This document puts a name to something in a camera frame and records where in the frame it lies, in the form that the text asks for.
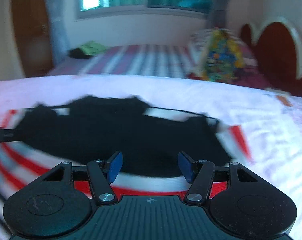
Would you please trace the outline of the red heart-shaped headboard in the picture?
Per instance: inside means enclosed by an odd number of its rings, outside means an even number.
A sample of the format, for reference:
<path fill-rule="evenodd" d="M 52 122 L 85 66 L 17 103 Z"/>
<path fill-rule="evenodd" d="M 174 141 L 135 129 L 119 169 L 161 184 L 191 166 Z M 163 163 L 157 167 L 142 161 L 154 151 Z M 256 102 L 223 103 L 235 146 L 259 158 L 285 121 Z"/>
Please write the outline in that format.
<path fill-rule="evenodd" d="M 247 23 L 240 38 L 272 88 L 302 97 L 302 38 L 292 23 L 283 17 L 269 18 L 259 26 Z"/>

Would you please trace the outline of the striped white knit sweater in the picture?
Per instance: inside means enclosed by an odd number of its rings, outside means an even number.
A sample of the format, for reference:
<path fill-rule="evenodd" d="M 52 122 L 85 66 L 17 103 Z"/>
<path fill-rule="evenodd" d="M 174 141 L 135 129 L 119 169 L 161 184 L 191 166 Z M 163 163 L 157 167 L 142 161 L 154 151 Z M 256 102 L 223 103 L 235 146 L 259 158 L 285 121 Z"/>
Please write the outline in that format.
<path fill-rule="evenodd" d="M 205 115 L 155 108 L 138 98 L 87 96 L 67 105 L 26 108 L 14 127 L 22 143 L 61 163 L 5 199 L 4 229 L 9 239 L 244 239 L 246 234 L 219 224 L 240 217 L 246 196 L 231 182 L 250 172 L 223 146 L 218 134 L 230 126 Z M 229 172 L 228 187 L 204 204 L 187 204 L 184 193 L 116 193 L 115 204 L 96 204 L 87 181 L 73 181 L 73 167 L 123 154 L 119 174 L 146 178 L 184 178 L 178 154 L 207 160 Z"/>

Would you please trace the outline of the green and black clothes pile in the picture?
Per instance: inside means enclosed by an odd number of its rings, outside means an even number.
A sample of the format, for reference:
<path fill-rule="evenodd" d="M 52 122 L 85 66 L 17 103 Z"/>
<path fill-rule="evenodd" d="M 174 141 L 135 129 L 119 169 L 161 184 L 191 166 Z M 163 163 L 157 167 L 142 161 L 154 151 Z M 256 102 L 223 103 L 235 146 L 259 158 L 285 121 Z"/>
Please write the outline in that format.
<path fill-rule="evenodd" d="M 79 47 L 71 49 L 68 56 L 73 59 L 90 59 L 100 53 L 104 53 L 108 47 L 95 41 L 88 41 Z"/>

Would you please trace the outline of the grey curtain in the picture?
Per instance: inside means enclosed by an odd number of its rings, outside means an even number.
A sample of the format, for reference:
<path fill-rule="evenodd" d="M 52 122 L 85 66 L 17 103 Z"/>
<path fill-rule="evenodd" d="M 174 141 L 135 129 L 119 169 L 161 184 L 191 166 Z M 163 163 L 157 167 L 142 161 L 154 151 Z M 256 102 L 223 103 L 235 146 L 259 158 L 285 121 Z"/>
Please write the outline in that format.
<path fill-rule="evenodd" d="M 206 28 L 226 27 L 226 12 L 229 0 L 211 0 L 211 8 L 208 13 Z"/>

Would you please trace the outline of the striped bed sheet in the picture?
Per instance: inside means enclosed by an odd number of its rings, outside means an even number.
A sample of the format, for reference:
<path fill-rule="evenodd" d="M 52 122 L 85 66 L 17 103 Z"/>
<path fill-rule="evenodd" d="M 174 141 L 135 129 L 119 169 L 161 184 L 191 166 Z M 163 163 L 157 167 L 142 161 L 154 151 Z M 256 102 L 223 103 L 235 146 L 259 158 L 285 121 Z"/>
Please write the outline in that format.
<path fill-rule="evenodd" d="M 47 75 L 142 75 L 186 78 L 195 68 L 187 47 L 131 45 L 111 47 L 90 59 L 67 57 Z"/>

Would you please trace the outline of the striped pillow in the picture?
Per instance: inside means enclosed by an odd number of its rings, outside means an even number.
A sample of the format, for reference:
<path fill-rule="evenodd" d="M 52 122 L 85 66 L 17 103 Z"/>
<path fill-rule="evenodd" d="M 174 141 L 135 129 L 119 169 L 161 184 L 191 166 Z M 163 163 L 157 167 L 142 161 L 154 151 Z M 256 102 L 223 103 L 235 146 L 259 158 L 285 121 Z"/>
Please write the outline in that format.
<path fill-rule="evenodd" d="M 193 73 L 202 76 L 206 65 L 212 29 L 201 29 L 191 35 L 188 49 L 194 62 Z"/>

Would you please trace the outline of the pink floral bed quilt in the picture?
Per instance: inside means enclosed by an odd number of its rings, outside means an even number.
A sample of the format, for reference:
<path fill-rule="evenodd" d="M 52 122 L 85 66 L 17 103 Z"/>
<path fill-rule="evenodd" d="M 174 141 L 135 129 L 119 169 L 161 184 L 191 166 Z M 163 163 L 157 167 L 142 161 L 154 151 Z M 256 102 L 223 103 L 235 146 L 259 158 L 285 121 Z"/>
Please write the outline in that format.
<path fill-rule="evenodd" d="M 64 105 L 87 95 L 99 98 L 137 96 L 148 104 L 219 119 L 230 126 L 218 134 L 239 163 L 287 194 L 297 206 L 290 232 L 302 239 L 302 98 L 223 83 L 126 75 L 66 75 L 0 81 L 0 126 L 14 127 L 24 110 L 37 103 Z M 0 222 L 3 204 L 20 186 L 61 163 L 22 143 L 0 145 Z M 119 174 L 116 193 L 184 193 L 185 179 Z M 0 224 L 0 239 L 10 232 Z"/>

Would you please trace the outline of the brown wooden door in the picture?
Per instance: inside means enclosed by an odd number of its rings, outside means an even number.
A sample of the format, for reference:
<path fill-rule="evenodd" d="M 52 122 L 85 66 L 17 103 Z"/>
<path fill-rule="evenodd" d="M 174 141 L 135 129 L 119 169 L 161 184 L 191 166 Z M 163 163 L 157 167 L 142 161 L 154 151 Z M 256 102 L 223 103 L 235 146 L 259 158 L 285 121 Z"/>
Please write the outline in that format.
<path fill-rule="evenodd" d="M 15 42 L 26 77 L 53 69 L 49 22 L 44 0 L 11 0 Z"/>

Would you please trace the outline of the pale blue left curtain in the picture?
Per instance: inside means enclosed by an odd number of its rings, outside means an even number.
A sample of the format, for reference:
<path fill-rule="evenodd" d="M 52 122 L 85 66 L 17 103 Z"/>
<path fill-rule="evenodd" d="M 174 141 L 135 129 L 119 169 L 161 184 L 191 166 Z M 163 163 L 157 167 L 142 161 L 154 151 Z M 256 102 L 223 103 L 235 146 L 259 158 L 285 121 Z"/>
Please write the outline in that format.
<path fill-rule="evenodd" d="M 64 0 L 44 0 L 49 20 L 49 37 L 54 67 L 62 63 L 70 49 L 63 21 Z"/>

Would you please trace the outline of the colourful cartoon pillow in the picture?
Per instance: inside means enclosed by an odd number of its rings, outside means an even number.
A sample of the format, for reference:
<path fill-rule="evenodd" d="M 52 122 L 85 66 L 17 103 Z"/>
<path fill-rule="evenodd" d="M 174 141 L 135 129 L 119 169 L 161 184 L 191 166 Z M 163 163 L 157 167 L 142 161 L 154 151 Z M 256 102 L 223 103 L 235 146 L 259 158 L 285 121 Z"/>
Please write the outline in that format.
<path fill-rule="evenodd" d="M 206 81 L 232 83 L 245 67 L 242 51 L 236 41 L 223 29 L 211 31 L 208 46 L 203 50 L 201 77 Z"/>

